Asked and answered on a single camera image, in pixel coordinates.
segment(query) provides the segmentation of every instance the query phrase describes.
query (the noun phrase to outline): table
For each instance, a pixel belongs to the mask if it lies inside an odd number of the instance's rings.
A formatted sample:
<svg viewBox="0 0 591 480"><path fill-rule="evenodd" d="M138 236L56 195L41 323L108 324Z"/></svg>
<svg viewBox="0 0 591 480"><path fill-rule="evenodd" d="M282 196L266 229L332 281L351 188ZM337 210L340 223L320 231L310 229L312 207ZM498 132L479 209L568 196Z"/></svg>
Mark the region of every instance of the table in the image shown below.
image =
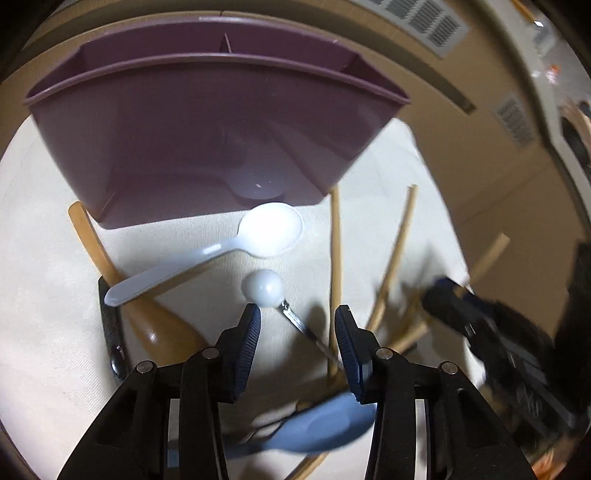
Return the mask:
<svg viewBox="0 0 591 480"><path fill-rule="evenodd" d="M407 186L413 183L419 188L417 206L381 341L404 310L404 286L426 286L441 275L462 282L466 264L443 199L403 122L392 120L340 182L343 301L360 325L371 312ZM57 477L116 388L100 321L99 274L67 216L75 200L28 118L0 161L0 418L42 480ZM158 301L214 342L244 308L244 277L270 268L283 277L294 311L327 341L329 200L298 209L306 230L289 253L261 260L233 252ZM234 235L242 216L234 212L97 230L118 268L131 275L170 254ZM125 337L132 363L145 359L127 328ZM418 356L427 365L455 361L473 382L482 382L481 364L445 327L435 326L419 342ZM291 411L296 391L317 391L325 375L326 361L315 347L279 313L264 309L248 388L235 406L223 406L224 428ZM313 478L363 478L370 443L369 432L332 453ZM421 441L417 449L424 450ZM267 452L233 460L229 470L232 478L281 479L301 458Z"/></svg>

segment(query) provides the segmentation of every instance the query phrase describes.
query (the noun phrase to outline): purple plastic container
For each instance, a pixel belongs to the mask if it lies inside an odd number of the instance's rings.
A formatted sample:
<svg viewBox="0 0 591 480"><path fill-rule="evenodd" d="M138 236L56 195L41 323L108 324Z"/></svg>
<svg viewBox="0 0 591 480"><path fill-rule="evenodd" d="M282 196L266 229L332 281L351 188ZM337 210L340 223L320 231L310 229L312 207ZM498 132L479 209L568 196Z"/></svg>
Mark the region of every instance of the purple plastic container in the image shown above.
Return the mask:
<svg viewBox="0 0 591 480"><path fill-rule="evenodd" d="M92 40L24 103L86 209L117 228L318 203L408 101L336 40L201 17Z"/></svg>

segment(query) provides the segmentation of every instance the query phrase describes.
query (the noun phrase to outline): metal screw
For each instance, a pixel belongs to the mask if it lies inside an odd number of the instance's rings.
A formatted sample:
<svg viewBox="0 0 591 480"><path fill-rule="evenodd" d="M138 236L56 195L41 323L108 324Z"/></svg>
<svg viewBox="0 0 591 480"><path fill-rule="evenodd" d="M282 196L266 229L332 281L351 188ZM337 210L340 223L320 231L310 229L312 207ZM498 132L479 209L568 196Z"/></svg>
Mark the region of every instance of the metal screw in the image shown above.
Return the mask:
<svg viewBox="0 0 591 480"><path fill-rule="evenodd" d="M389 348L382 347L375 351L375 356L382 360L390 360L394 356L394 352Z"/></svg>
<svg viewBox="0 0 591 480"><path fill-rule="evenodd" d="M144 360L143 362L138 363L135 369L141 373L146 374L154 368L154 364L150 360Z"/></svg>
<svg viewBox="0 0 591 480"><path fill-rule="evenodd" d="M214 358L217 358L218 356L220 356L220 350L217 347L208 346L207 348L203 349L203 351L201 352L201 355L203 356L203 358L207 358L208 360L213 360Z"/></svg>
<svg viewBox="0 0 591 480"><path fill-rule="evenodd" d="M441 364L441 370L448 375L455 375L457 374L457 365L453 362L443 362Z"/></svg>

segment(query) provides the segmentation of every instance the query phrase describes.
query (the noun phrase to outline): white fabric surface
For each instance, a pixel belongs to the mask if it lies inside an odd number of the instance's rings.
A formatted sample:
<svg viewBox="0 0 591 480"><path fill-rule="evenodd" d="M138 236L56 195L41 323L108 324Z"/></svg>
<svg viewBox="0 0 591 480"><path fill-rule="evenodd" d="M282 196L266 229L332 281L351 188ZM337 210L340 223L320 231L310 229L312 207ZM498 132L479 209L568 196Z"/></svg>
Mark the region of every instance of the white fabric surface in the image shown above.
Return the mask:
<svg viewBox="0 0 591 480"><path fill-rule="evenodd" d="M402 284L426 285L443 274L456 281L466 277L439 191L410 129L393 120L340 183L343 302L360 325L369 317L412 183L419 186L417 207L386 321L404 309ZM57 477L115 389L97 300L99 275L67 215L75 200L34 121L27 119L0 161L0 418L42 480ZM270 268L283 277L294 311L326 340L329 201L298 209L304 236L289 253L269 260L231 253L158 300L214 342L244 308L244 277ZM135 274L170 254L234 235L242 216L236 212L98 232L115 264ZM382 340L388 334L384 330ZM133 362L146 358L131 331L125 333ZM454 360L474 382L481 381L481 366L466 354L461 338L443 327L420 342L419 353L429 365ZM222 408L224 427L244 427L265 412L272 412L268 418L289 411L297 392L322 387L325 373L326 361L315 347L280 314L264 309L248 388L236 405ZM312 478L363 478L370 444L369 432L332 453ZM229 470L232 478L281 479L301 458L267 452L230 462Z"/></svg>

